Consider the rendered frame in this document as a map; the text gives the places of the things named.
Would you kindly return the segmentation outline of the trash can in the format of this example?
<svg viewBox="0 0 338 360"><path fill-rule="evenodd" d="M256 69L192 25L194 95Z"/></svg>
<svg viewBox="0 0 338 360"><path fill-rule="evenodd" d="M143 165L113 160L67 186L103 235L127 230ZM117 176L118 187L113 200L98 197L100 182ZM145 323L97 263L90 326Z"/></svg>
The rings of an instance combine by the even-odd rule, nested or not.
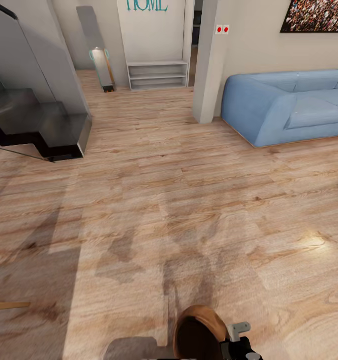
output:
<svg viewBox="0 0 338 360"><path fill-rule="evenodd" d="M173 333L175 359L223 360L220 342L230 334L212 308L195 304L179 316Z"/></svg>

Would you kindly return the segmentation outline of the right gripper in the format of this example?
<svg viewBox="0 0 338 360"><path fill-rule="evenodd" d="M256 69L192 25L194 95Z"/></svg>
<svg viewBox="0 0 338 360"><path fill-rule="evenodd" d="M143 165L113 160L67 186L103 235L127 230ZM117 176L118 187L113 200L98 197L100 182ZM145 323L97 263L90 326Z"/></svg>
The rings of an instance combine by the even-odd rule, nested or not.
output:
<svg viewBox="0 0 338 360"><path fill-rule="evenodd" d="M236 353L240 348L251 349L248 337L240 337L240 341L237 342L232 342L227 339L220 342L220 349L223 360L236 360Z"/></svg>

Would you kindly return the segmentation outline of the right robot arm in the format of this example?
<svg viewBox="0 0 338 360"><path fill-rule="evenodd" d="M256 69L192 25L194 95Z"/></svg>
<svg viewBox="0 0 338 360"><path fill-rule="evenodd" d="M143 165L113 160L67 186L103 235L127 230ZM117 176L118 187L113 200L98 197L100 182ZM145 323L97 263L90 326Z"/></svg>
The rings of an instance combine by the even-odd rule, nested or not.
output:
<svg viewBox="0 0 338 360"><path fill-rule="evenodd" d="M220 342L223 360L263 360L250 345L249 338L239 337L239 333L251 330L251 324L247 321L228 325L230 338Z"/></svg>

